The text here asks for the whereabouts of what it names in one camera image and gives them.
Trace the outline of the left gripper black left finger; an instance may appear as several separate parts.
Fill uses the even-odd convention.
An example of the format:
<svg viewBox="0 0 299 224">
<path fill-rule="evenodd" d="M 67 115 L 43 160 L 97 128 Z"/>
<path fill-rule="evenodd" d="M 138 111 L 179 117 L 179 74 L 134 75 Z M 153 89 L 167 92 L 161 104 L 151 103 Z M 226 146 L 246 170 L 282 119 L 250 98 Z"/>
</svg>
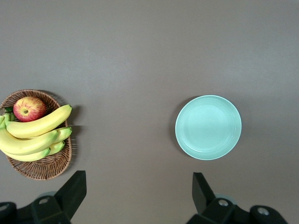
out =
<svg viewBox="0 0 299 224">
<path fill-rule="evenodd" d="M 2 224 L 70 224 L 86 196 L 86 172 L 76 171 L 53 195 L 37 198 L 17 208 L 13 202 L 0 203 Z"/>
</svg>

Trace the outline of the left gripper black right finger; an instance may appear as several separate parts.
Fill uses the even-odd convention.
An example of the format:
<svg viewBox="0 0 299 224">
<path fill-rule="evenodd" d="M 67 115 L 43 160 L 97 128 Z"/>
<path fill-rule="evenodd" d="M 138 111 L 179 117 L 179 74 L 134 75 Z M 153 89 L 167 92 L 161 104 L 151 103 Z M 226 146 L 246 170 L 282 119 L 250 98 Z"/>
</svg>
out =
<svg viewBox="0 0 299 224">
<path fill-rule="evenodd" d="M 197 210 L 189 224 L 287 224 L 275 209 L 255 205 L 249 211 L 230 200 L 217 197 L 202 173 L 193 173 L 192 198 Z"/>
</svg>

